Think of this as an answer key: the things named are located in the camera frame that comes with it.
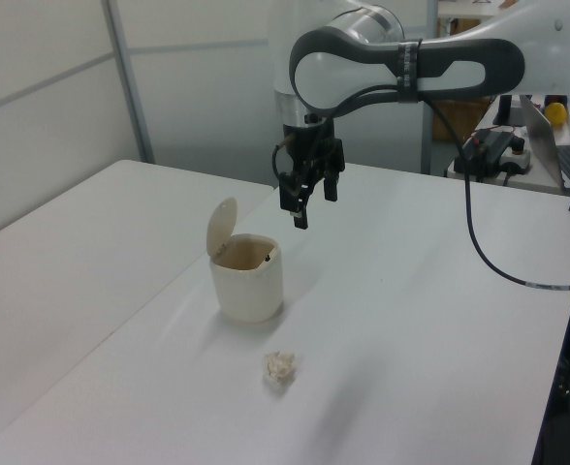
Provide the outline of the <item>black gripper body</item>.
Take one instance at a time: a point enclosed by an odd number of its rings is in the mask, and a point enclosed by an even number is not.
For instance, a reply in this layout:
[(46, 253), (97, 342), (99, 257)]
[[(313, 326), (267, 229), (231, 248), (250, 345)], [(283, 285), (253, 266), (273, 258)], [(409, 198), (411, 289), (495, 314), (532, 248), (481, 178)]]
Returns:
[(302, 164), (307, 159), (325, 162), (329, 171), (345, 170), (342, 141), (334, 136), (332, 122), (309, 127), (284, 125), (283, 134), (285, 137), (294, 135), (294, 140), (287, 145), (287, 153), (294, 162), (295, 171), (302, 172)]

